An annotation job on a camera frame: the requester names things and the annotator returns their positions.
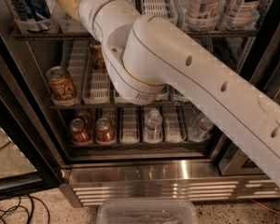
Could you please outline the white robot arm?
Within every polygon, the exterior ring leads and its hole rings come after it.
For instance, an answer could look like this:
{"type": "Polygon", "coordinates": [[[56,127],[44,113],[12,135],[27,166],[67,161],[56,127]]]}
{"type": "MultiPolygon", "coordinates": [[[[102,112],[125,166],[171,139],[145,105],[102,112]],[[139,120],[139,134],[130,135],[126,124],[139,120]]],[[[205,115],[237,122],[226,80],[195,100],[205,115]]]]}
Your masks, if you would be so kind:
{"type": "Polygon", "coordinates": [[[168,20],[132,0],[56,0],[102,45],[120,96],[147,105],[171,85],[280,188],[280,105],[168,20]]]}

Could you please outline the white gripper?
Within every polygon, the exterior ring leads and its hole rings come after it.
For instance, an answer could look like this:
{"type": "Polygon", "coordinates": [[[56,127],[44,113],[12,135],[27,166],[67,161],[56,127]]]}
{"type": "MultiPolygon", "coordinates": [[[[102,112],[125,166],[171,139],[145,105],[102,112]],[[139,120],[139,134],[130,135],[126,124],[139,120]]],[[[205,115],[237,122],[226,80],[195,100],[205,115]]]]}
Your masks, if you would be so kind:
{"type": "Polygon", "coordinates": [[[59,7],[80,21],[97,41],[103,41],[121,26],[133,24],[140,13],[132,0],[56,0],[59,7]]]}

